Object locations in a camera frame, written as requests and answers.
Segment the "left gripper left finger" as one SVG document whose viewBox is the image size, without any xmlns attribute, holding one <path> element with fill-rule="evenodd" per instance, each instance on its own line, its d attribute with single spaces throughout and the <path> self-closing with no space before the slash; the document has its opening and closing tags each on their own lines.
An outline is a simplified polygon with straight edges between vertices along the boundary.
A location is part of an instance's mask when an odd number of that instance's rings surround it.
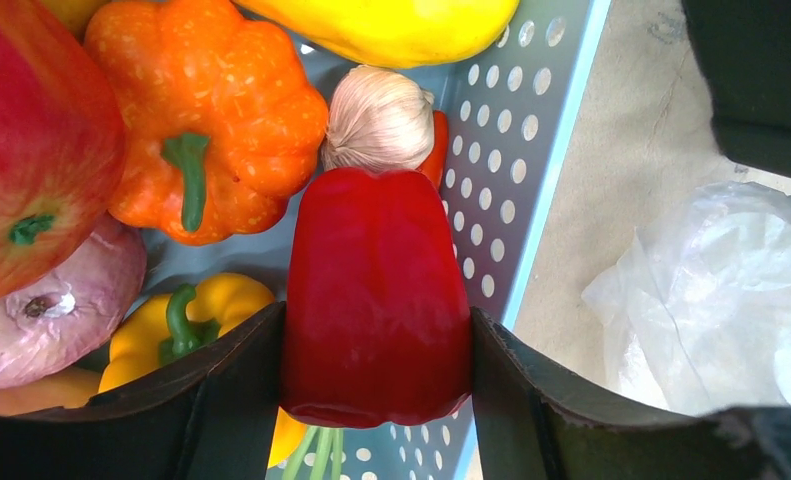
<svg viewBox="0 0 791 480">
<path fill-rule="evenodd" d="M 0 417 L 0 479 L 262 479 L 285 306 L 82 408 Z"/>
</svg>

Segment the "red bell pepper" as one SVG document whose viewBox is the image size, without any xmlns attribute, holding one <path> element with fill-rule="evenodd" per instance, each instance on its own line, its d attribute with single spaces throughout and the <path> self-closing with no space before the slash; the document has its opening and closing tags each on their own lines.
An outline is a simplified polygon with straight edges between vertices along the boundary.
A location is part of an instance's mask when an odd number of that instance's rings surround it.
<svg viewBox="0 0 791 480">
<path fill-rule="evenodd" d="M 470 395 L 472 325 L 423 174 L 337 168 L 304 193 L 288 271 L 281 405 L 316 426 L 414 426 Z"/>
</svg>

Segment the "red apple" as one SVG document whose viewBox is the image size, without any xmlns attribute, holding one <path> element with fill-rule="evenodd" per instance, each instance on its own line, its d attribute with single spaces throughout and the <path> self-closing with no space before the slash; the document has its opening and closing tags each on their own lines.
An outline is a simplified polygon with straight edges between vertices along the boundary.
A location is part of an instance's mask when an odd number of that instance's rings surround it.
<svg viewBox="0 0 791 480">
<path fill-rule="evenodd" d="M 36 1 L 0 1 L 0 298 L 67 259 L 124 169 L 109 83 Z"/>
</svg>

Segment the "yellow bell pepper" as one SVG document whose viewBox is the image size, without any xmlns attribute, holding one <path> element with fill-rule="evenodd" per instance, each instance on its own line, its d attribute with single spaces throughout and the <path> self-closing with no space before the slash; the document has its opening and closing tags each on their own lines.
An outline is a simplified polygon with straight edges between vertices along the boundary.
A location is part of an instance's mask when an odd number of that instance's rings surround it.
<svg viewBox="0 0 791 480">
<path fill-rule="evenodd" d="M 275 300 L 263 283 L 228 272 L 148 298 L 113 333 L 98 391 L 131 383 L 214 342 Z"/>
</svg>

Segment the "polka dot zip bag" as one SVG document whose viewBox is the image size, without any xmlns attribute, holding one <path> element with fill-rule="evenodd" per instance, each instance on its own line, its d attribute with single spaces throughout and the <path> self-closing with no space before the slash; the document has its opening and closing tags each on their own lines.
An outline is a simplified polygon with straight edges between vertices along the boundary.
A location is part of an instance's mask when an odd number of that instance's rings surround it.
<svg viewBox="0 0 791 480">
<path fill-rule="evenodd" d="M 610 390 L 692 416 L 791 406 L 791 195 L 697 188 L 636 229 L 582 299 L 603 326 Z"/>
</svg>

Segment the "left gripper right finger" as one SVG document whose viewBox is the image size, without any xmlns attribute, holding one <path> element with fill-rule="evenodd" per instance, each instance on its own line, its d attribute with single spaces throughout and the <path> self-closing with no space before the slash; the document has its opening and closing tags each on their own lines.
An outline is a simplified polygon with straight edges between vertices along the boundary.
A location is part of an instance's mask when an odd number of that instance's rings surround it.
<svg viewBox="0 0 791 480">
<path fill-rule="evenodd" d="M 487 479 L 791 479 L 791 407 L 685 416 L 628 399 L 472 312 Z"/>
</svg>

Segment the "peach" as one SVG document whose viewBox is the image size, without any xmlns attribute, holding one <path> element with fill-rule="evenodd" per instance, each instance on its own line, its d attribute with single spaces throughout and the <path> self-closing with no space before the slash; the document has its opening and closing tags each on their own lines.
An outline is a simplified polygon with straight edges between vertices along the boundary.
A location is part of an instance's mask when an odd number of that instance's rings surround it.
<svg viewBox="0 0 791 480">
<path fill-rule="evenodd" d="M 101 374 L 69 367 L 26 385 L 0 389 L 0 416 L 49 408 L 80 408 L 98 391 Z"/>
</svg>

